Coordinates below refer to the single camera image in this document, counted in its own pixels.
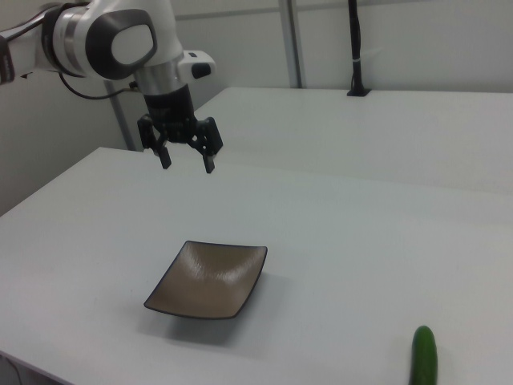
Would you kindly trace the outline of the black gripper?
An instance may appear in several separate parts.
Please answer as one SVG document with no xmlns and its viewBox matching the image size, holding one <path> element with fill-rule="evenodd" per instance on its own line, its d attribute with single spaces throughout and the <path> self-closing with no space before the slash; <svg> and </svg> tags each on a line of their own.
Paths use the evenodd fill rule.
<svg viewBox="0 0 513 385">
<path fill-rule="evenodd" d="M 163 169 L 172 165 L 167 141 L 188 144 L 203 157 L 207 174 L 215 169 L 214 159 L 223 148 L 216 121 L 212 117 L 197 120 L 188 85 L 165 95 L 144 95 L 149 115 L 138 121 L 139 137 L 144 149 L 158 156 Z M 156 137 L 155 129 L 160 134 Z"/>
</svg>

